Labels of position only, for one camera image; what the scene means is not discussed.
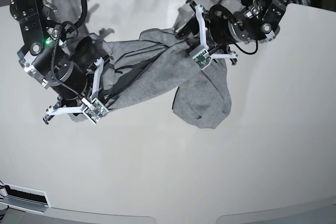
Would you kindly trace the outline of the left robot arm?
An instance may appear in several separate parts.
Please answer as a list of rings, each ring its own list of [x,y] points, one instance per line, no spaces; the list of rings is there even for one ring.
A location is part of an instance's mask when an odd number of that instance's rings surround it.
[[[202,10],[210,40],[224,49],[238,42],[274,40],[292,0],[240,0],[243,9],[232,13],[222,4]]]

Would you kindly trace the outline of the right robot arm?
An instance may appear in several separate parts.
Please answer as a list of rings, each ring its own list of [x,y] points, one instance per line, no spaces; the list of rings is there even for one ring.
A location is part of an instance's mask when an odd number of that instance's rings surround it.
[[[22,68],[74,103],[102,97],[102,77],[94,72],[103,69],[111,55],[101,36],[79,35],[88,15],[87,0],[80,0],[80,5],[75,22],[61,20],[57,7],[47,0],[10,0],[9,5],[23,37],[18,52]]]

